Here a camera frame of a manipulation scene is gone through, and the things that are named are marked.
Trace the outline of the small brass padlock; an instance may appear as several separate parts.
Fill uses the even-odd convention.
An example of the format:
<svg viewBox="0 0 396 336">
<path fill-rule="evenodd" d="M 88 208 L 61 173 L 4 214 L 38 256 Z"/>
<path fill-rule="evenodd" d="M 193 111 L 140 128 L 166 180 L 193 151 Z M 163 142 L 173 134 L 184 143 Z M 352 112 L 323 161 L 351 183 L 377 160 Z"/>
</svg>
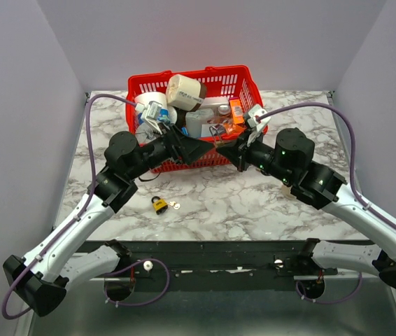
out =
<svg viewBox="0 0 396 336">
<path fill-rule="evenodd" d="M 223 145 L 224 141 L 222 140 L 222 131 L 224 127 L 222 125 L 214 125 L 209 127 L 209 132 L 213 138 L 214 146 L 219 147 Z"/>
</svg>

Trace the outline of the small silver keys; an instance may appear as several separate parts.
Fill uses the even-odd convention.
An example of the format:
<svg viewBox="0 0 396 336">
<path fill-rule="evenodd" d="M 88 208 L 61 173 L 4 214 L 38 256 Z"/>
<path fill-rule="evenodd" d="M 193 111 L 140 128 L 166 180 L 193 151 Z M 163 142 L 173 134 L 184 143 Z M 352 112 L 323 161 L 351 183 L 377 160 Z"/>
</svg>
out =
<svg viewBox="0 0 396 336">
<path fill-rule="evenodd" d="M 168 205 L 169 205 L 170 207 L 173 207 L 173 208 L 176 209 L 176 210 L 180 209 L 180 207 L 181 207 L 181 205 L 180 205 L 179 203 L 175 202 L 175 201 L 169 202 Z"/>
</svg>

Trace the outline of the yellow padlock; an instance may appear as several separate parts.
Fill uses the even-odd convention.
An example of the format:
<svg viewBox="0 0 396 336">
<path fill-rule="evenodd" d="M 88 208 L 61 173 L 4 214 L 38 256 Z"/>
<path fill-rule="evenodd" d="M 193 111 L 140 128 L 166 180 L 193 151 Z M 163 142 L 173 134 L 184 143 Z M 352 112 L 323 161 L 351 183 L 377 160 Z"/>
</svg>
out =
<svg viewBox="0 0 396 336">
<path fill-rule="evenodd" d="M 158 196 L 152 197 L 151 203 L 157 215 L 163 214 L 169 207 L 167 202 Z"/>
</svg>

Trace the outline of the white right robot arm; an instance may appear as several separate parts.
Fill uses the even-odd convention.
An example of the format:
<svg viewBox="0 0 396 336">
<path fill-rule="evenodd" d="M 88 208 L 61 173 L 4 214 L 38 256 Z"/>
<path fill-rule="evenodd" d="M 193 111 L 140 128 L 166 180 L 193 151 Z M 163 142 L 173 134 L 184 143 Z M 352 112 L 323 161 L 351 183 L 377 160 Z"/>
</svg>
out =
<svg viewBox="0 0 396 336">
<path fill-rule="evenodd" d="M 342 175 L 314 162 L 315 144 L 299 129 L 280 131 L 274 147 L 263 143 L 261 137 L 249 138 L 250 133 L 244 132 L 216 150 L 240 172 L 253 165 L 289 187 L 300 202 L 341 219 L 370 239 L 366 245 L 310 239 L 310 247 L 295 259 L 297 269 L 304 274 L 320 267 L 364 272 L 396 289 L 396 224 L 387 224 L 391 215 L 361 202 Z"/>
</svg>

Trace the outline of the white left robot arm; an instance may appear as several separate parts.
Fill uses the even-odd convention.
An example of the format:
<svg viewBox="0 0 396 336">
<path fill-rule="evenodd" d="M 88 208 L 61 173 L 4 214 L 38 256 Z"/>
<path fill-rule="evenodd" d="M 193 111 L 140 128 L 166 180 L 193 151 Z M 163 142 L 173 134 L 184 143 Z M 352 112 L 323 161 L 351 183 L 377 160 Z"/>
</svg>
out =
<svg viewBox="0 0 396 336">
<path fill-rule="evenodd" d="M 10 255 L 4 261 L 10 286 L 6 296 L 16 293 L 29 310 L 43 317 L 60 305 L 73 285 L 105 273 L 124 275 L 129 259 L 117 243 L 106 243 L 77 261 L 71 256 L 128 203 L 138 190 L 138 177 L 167 160 L 191 165 L 212 149 L 212 143 L 186 136 L 177 127 L 143 146 L 128 131 L 114 134 L 104 152 L 104 168 L 93 173 L 73 212 L 24 256 Z"/>
</svg>

